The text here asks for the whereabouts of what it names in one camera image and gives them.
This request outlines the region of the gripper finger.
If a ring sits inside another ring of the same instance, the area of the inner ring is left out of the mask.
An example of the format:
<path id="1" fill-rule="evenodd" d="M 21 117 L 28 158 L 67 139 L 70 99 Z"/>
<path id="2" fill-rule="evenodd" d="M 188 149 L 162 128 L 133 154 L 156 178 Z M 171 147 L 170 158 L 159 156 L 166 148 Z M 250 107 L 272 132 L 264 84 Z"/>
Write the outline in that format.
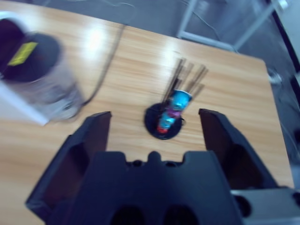
<path id="1" fill-rule="evenodd" d="M 213 151 L 231 189 L 278 188 L 278 184 L 245 136 L 222 113 L 200 109 L 207 150 Z"/>
<path id="2" fill-rule="evenodd" d="M 111 117 L 111 112 L 87 117 L 64 141 L 26 200 L 38 218 L 49 218 L 60 203 L 77 195 L 92 158 L 106 150 Z"/>

